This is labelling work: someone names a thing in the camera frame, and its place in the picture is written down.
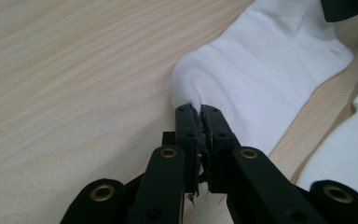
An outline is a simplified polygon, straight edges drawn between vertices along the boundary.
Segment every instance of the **white cloth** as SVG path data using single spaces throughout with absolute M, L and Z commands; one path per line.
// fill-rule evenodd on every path
M 327 137 L 304 167 L 296 183 L 301 188 L 330 179 L 358 191 L 358 96 L 353 104 L 356 113 Z
M 172 104 L 218 107 L 243 146 L 269 154 L 312 92 L 351 60 L 319 0 L 256 0 L 177 63 Z

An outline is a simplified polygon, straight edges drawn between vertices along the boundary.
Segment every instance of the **wooden table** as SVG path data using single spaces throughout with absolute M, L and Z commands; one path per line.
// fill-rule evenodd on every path
M 127 183 L 174 130 L 172 67 L 251 3 L 0 0 L 0 223 L 58 223 L 99 178 Z M 337 24 L 353 63 L 325 82 L 270 155 L 295 181 L 354 112 L 358 16 Z M 186 203 L 185 223 L 230 223 L 224 195 Z

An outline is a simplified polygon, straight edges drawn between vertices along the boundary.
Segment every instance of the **metal screw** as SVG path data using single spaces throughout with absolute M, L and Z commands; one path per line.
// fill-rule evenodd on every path
M 102 184 L 95 188 L 89 195 L 94 202 L 100 203 L 110 199 L 115 194 L 115 188 L 108 184 Z
M 255 159 L 258 157 L 257 152 L 252 149 L 241 150 L 241 155 L 246 159 Z
M 162 149 L 159 154 L 163 157 L 163 158 L 172 158 L 175 157 L 177 154 L 177 151 L 175 149 L 172 148 L 164 148 Z

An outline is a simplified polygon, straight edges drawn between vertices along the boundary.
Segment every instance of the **black plastic linkage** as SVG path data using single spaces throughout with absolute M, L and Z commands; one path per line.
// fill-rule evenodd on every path
M 237 147 L 228 163 L 227 206 L 236 223 L 249 217 L 255 223 L 327 223 L 262 151 Z
M 88 184 L 71 203 L 61 224 L 124 223 L 125 191 L 116 180 L 100 179 Z
M 358 223 L 358 192 L 336 181 L 317 181 L 310 202 L 329 223 Z
M 182 223 L 185 154 L 175 146 L 157 148 L 147 165 L 126 223 Z
M 200 117 L 191 105 L 182 105 L 175 110 L 175 145 L 185 152 L 185 191 L 198 192 L 200 169 Z
M 211 193 L 227 193 L 227 157 L 232 149 L 239 146 L 240 143 L 219 109 L 203 105 L 201 117 L 211 155 L 208 177 L 209 191 Z
M 326 21 L 344 21 L 358 15 L 358 0 L 322 0 L 321 2 Z

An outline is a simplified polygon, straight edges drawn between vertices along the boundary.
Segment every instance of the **folded white fabric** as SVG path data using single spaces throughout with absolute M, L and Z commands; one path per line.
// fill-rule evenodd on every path
M 312 92 L 351 60 L 319 0 L 256 0 L 177 63 L 172 104 L 218 107 L 243 146 L 269 154 Z
M 353 104 L 356 113 L 327 137 L 301 172 L 296 183 L 301 188 L 330 179 L 358 191 L 358 96 Z

